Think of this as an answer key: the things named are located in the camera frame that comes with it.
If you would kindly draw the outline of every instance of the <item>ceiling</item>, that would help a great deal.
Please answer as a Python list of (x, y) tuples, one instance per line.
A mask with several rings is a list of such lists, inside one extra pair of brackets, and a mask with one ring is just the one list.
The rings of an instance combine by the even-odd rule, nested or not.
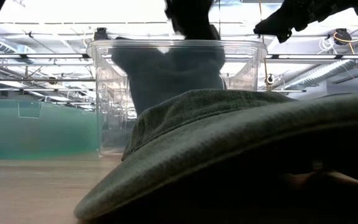
[[(209, 14), (211, 23), (220, 30), (222, 40), (262, 41), (253, 33), (253, 29), (261, 18), (266, 18), (277, 10), (281, 1), (262, 1), (262, 15), (259, 1), (242, 2), (244, 3), (238, 0), (221, 0), (221, 7), (213, 7)], [(6, 0), (0, 12), (0, 38), (7, 43), (27, 46), (27, 50), (38, 54), (85, 54), (86, 46), (91, 42), (97, 27), (106, 27), (111, 37), (120, 35), (132, 39), (181, 39), (181, 36), (173, 32), (164, 9), (163, 0)], [(301, 32), (293, 31), (292, 38), (283, 44), (279, 44), (271, 36), (265, 36), (265, 43), (270, 54), (333, 54), (332, 47), (324, 50), (322, 41), (329, 32), (334, 32), (337, 28), (346, 28), (355, 40), (358, 39), (358, 16), (352, 9), (331, 16), (321, 23), (310, 24)], [(358, 41), (353, 45), (357, 49)], [(348, 45), (335, 45), (334, 49), (338, 54), (350, 52)], [(283, 62), (268, 63), (266, 68), (268, 74), (280, 77), (281, 80), (286, 77), (295, 78), (317, 65), (314, 62)], [(259, 69), (259, 88), (265, 85), (264, 67), (262, 64)], [(24, 67), (6, 68), (25, 73)], [(30, 66), (28, 69), (31, 73), (35, 72), (34, 78), (92, 78), (94, 74), (93, 67), (84, 65), (47, 66), (41, 69), (40, 66)], [(228, 73), (236, 73), (234, 70), (238, 70), (235, 65), (226, 65), (224, 69)], [(350, 69), (347, 74), (357, 72), (355, 68)], [(95, 88), (91, 82), (80, 85), (82, 88)], [(358, 85), (358, 82), (348, 82), (346, 85)], [(316, 96), (308, 97), (308, 92), (300, 95), (301, 98)]]

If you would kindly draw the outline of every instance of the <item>green wall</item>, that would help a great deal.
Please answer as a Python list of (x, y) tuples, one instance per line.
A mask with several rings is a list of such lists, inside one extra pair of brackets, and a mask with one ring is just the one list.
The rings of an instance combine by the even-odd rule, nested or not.
[(39, 101), (0, 100), (0, 159), (97, 157), (96, 113)]

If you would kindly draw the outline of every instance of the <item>clear plastic container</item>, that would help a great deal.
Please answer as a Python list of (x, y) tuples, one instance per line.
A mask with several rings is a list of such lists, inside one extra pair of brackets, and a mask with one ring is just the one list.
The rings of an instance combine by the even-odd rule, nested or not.
[(133, 77), (141, 76), (136, 88), (150, 94), (140, 101), (134, 96), (137, 105), (160, 103), (169, 97), (156, 100), (150, 91), (170, 91), (178, 85), (181, 90), (168, 96), (203, 88), (256, 91), (267, 50), (265, 44), (252, 41), (97, 40), (87, 53), (96, 68), (99, 154), (108, 156), (124, 150), (137, 118), (130, 90), (136, 86)]

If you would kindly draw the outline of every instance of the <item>hat brim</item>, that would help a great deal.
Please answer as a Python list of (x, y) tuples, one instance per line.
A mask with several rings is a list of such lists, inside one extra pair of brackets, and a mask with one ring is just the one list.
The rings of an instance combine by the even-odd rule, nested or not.
[(187, 124), (149, 142), (76, 206), (91, 220), (219, 161), (289, 136), (358, 123), (358, 95), (239, 110)]

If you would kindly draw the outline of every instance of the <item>wooden table surface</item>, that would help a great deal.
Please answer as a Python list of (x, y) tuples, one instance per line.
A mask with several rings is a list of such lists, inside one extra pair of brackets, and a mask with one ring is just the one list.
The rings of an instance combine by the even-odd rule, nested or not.
[(119, 163), (0, 161), (0, 224), (77, 223), (75, 205)]

